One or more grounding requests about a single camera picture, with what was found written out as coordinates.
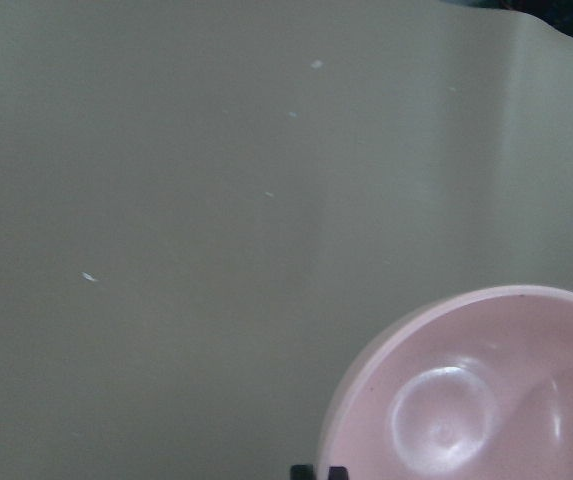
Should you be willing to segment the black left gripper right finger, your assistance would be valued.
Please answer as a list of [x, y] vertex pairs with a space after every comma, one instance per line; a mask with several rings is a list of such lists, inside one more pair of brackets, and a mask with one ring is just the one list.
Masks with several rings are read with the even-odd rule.
[[348, 469], [344, 466], [330, 466], [327, 480], [349, 480]]

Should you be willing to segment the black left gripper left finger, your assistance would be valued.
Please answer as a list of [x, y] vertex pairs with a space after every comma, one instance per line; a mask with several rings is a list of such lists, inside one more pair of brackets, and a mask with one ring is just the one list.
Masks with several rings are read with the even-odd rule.
[[290, 480], [314, 480], [314, 466], [312, 464], [295, 464], [289, 470]]

